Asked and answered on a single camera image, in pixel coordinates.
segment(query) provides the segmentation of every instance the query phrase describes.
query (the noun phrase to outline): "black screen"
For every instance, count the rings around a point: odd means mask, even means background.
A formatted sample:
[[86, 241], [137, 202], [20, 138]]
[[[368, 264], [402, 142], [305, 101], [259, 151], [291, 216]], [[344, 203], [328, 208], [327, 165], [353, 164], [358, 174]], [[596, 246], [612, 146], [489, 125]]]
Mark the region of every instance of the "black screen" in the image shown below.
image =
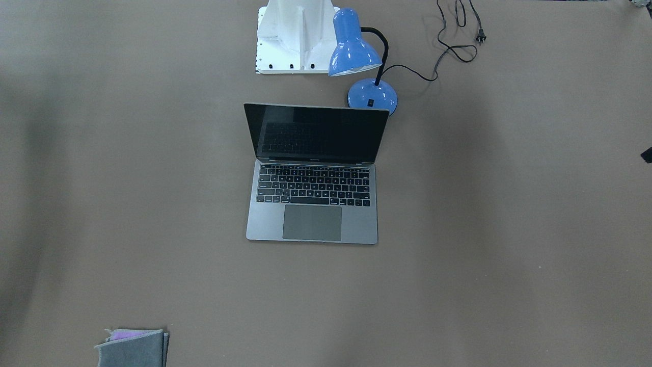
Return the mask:
[[374, 162], [389, 111], [245, 103], [256, 157]]

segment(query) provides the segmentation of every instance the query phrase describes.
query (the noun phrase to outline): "black key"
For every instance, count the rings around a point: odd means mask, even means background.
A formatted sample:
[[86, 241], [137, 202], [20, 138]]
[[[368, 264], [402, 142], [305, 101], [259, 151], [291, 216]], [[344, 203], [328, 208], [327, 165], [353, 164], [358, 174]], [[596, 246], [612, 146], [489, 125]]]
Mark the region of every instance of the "black key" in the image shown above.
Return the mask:
[[328, 204], [325, 197], [292, 197], [289, 201], [292, 204]]

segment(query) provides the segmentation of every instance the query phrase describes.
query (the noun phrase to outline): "gray cloth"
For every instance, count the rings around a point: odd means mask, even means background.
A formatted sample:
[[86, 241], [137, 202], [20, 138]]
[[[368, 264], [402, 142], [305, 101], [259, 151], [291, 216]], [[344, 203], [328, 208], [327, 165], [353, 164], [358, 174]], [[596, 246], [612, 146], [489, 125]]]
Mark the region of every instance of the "gray cloth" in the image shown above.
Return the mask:
[[163, 330], [150, 330], [124, 339], [109, 338], [110, 341], [95, 346], [100, 353], [97, 366], [165, 367], [169, 337]]

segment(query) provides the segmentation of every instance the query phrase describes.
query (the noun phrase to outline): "desk lamp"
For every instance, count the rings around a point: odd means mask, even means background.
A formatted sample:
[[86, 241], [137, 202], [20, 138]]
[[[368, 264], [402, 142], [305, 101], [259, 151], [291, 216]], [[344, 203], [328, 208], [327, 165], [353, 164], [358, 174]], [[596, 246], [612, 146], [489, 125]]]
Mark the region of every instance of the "desk lamp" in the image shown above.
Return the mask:
[[[333, 17], [337, 47], [331, 56], [329, 76], [340, 76], [366, 71], [379, 67], [376, 78], [358, 81], [349, 89], [349, 107], [380, 108], [393, 114], [396, 110], [397, 96], [394, 88], [380, 80], [387, 61], [387, 39], [376, 28], [360, 27], [355, 10], [342, 8]], [[383, 41], [383, 59], [363, 38], [361, 32], [373, 33]]]

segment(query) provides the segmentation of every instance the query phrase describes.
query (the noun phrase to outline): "laptop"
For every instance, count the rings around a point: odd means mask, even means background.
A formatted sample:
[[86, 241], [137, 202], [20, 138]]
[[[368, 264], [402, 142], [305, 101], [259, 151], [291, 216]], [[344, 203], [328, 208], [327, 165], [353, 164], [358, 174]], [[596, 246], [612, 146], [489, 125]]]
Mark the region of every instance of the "laptop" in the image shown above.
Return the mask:
[[387, 110], [245, 103], [256, 153], [250, 240], [378, 242], [374, 161]]

